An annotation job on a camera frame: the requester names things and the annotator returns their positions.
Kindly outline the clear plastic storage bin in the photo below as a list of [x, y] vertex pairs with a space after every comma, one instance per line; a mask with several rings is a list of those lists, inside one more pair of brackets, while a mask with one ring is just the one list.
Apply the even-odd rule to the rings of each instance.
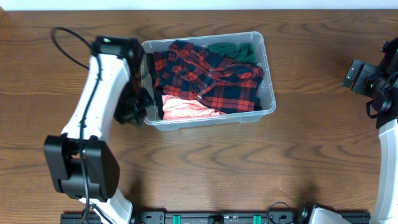
[[263, 116], [271, 114], [275, 111], [276, 101], [274, 97], [269, 64], [267, 61], [266, 45], [264, 42], [264, 37], [261, 33], [257, 31], [251, 31], [198, 37], [181, 37], [179, 39], [182, 41], [191, 42], [204, 48], [210, 44], [215, 44], [218, 42], [229, 42], [234, 44], [251, 43], [254, 46], [254, 51], [258, 59], [258, 65], [265, 71], [264, 79], [259, 85], [259, 89], [257, 91], [257, 97], [260, 99], [260, 105], [262, 109], [253, 112], [223, 114], [220, 116], [164, 120], [159, 117], [156, 106], [149, 106], [146, 108], [147, 114], [144, 118], [144, 122], [146, 124], [154, 126], [160, 131], [169, 131], [180, 128], [192, 128], [214, 124], [250, 123], [257, 122]]

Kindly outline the large black garment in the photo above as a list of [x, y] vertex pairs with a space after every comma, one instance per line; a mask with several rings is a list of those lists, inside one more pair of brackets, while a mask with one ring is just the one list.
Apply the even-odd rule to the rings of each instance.
[[[154, 86], [156, 78], [157, 78], [157, 73], [155, 70], [154, 54], [147, 54], [146, 56], [147, 56], [147, 67], [149, 70], [149, 74], [151, 76], [152, 86]], [[159, 118], [163, 119], [163, 117], [164, 117], [164, 111], [162, 109], [162, 107], [163, 107], [163, 100], [162, 100], [163, 91], [156, 90], [155, 87], [153, 87], [153, 89], [154, 89], [155, 107], [157, 109]]]

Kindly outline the red navy plaid shirt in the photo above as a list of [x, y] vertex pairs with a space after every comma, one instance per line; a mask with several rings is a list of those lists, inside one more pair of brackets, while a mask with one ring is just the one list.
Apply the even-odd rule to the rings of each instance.
[[222, 113], [261, 109], [257, 96], [264, 70], [212, 53], [190, 42], [176, 40], [154, 52], [154, 89], [183, 100], [196, 100]]

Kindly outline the pink garment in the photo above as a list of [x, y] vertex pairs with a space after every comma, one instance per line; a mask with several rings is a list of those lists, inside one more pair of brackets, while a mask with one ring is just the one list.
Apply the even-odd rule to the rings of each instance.
[[173, 95], [162, 95], [163, 119], [199, 118], [224, 114], [202, 105], [197, 100], [184, 100]]

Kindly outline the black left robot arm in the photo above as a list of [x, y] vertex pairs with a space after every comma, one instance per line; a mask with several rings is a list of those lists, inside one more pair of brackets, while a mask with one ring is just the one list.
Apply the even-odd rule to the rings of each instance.
[[120, 167], [111, 152], [113, 120], [141, 124], [154, 101], [137, 84], [145, 51], [137, 39], [98, 36], [90, 44], [88, 78], [77, 107], [58, 136], [47, 136], [44, 154], [58, 193], [80, 200], [103, 223], [134, 223], [133, 204], [118, 189]]

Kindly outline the dark green garment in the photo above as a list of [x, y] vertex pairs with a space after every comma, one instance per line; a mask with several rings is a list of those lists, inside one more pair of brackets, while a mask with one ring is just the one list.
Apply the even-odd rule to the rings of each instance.
[[256, 50], [250, 43], [215, 43], [208, 46], [208, 51], [240, 63], [258, 63]]

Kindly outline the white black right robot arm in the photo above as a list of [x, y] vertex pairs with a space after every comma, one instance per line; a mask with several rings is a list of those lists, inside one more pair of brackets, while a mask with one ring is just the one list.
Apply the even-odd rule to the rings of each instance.
[[373, 215], [338, 213], [318, 205], [302, 212], [300, 223], [397, 223], [397, 39], [383, 43], [379, 65], [353, 61], [342, 85], [367, 96], [366, 114], [376, 120], [381, 168]]

